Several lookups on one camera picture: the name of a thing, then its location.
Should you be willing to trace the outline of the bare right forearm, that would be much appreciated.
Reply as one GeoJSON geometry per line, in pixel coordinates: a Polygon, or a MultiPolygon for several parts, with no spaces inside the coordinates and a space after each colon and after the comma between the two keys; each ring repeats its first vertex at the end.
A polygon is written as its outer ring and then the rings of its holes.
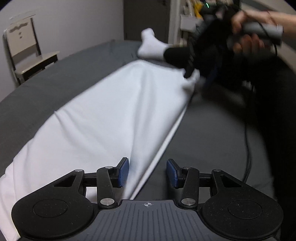
{"type": "Polygon", "coordinates": [[[270,17],[283,27],[284,36],[287,38],[295,39],[296,36],[296,19],[295,15],[280,13],[277,11],[269,11],[270,17]]]}

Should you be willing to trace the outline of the bare right hand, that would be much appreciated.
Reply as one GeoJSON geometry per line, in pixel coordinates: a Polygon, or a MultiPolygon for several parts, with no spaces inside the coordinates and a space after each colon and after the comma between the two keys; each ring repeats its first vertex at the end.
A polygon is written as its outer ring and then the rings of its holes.
{"type": "Polygon", "coordinates": [[[239,11],[232,19],[234,35],[240,38],[233,44],[236,54],[258,54],[262,50],[270,50],[268,38],[268,25],[277,26],[271,14],[265,11],[239,11]]]}

